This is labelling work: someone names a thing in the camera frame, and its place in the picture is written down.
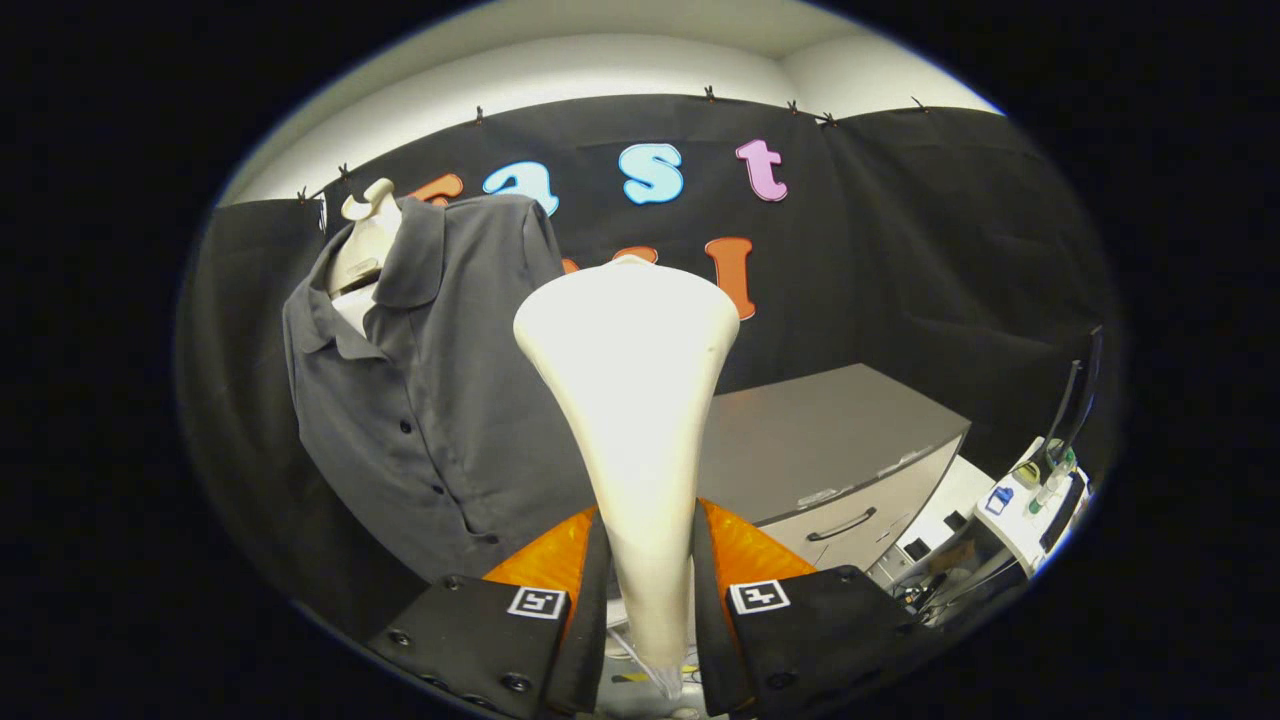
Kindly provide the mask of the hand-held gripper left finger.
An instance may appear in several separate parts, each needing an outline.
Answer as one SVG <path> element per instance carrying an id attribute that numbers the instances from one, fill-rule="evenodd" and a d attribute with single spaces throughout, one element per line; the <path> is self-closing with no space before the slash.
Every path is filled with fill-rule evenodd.
<path id="1" fill-rule="evenodd" d="M 499 719 L 571 719 L 596 706 L 612 553 L 585 509 L 483 577 L 433 582 L 370 650 L 447 700 Z"/>

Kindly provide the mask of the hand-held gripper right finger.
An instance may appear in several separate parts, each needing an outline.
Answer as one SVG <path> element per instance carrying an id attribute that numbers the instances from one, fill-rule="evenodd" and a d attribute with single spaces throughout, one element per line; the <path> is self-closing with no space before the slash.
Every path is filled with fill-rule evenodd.
<path id="1" fill-rule="evenodd" d="M 819 570 L 700 498 L 692 594 L 707 710 L 730 717 L 833 717 L 945 648 L 851 565 Z"/>

